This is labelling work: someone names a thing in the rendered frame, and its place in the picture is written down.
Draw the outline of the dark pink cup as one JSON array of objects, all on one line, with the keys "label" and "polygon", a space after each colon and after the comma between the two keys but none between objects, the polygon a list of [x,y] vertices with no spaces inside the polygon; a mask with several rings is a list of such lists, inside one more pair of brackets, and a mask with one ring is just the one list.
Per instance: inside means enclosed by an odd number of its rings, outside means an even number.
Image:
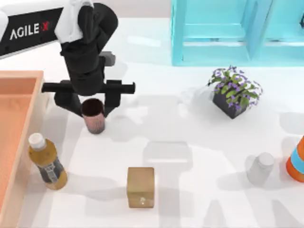
[{"label": "dark pink cup", "polygon": [[105,129],[104,105],[101,100],[86,99],[81,104],[81,114],[90,133],[100,134]]}]

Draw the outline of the grey rounded box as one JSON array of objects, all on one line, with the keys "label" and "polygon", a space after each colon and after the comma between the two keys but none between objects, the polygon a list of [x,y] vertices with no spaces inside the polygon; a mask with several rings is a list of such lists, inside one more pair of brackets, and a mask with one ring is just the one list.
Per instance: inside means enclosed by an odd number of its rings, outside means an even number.
[{"label": "grey rounded box", "polygon": [[112,67],[115,65],[116,56],[112,53],[112,51],[102,51],[99,56],[104,60],[104,66]]}]

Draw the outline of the salmon shallow box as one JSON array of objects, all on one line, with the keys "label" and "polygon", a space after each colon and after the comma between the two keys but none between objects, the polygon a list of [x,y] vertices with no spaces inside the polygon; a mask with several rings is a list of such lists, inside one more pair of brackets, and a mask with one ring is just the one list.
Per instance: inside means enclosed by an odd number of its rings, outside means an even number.
[{"label": "salmon shallow box", "polygon": [[17,228],[29,179],[28,137],[39,131],[48,96],[43,71],[0,70],[0,228]]}]

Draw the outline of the yellow bottle with white cap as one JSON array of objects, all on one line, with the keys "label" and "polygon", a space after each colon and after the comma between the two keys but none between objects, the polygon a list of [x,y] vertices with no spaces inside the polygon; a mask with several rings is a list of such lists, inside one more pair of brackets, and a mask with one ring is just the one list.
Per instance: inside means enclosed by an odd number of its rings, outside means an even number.
[{"label": "yellow bottle with white cap", "polygon": [[61,164],[55,144],[41,133],[33,133],[28,138],[30,160],[38,168],[47,188],[59,190],[67,183],[67,172]]}]

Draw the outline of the small wooden box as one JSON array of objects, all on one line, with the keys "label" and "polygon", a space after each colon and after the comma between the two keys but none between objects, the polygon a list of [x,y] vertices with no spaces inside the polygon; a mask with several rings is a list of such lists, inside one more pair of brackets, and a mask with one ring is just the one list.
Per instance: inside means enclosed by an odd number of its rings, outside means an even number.
[{"label": "small wooden box", "polygon": [[155,198],[154,168],[129,167],[126,194],[129,208],[153,208]]}]

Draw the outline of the black pot with purple flowers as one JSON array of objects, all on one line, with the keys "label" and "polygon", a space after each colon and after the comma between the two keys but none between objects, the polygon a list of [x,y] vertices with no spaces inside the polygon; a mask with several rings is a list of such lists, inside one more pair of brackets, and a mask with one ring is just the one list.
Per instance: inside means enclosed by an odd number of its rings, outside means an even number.
[{"label": "black pot with purple flowers", "polygon": [[263,94],[262,86],[236,66],[215,69],[207,86],[214,83],[212,101],[231,119],[257,105]]}]

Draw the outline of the light blue rack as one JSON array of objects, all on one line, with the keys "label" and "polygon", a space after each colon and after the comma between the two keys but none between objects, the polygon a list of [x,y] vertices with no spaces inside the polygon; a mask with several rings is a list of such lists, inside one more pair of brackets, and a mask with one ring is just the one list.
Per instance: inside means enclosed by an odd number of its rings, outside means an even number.
[{"label": "light blue rack", "polygon": [[171,0],[171,62],[304,67],[304,0]]}]

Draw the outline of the pale grey bottle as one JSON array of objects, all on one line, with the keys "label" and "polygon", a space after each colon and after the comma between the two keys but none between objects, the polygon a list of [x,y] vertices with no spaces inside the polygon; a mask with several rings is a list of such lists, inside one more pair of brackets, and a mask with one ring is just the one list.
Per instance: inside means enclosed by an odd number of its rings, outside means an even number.
[{"label": "pale grey bottle", "polygon": [[255,156],[250,166],[247,168],[247,179],[251,184],[257,187],[263,186],[269,178],[275,159],[267,152]]}]

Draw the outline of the orange and blue bottle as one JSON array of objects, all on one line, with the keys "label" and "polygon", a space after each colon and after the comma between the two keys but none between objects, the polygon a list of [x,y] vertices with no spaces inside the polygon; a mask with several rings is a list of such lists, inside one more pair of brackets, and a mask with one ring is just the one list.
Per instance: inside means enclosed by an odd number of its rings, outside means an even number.
[{"label": "orange and blue bottle", "polygon": [[304,136],[291,153],[285,166],[290,177],[304,183]]}]

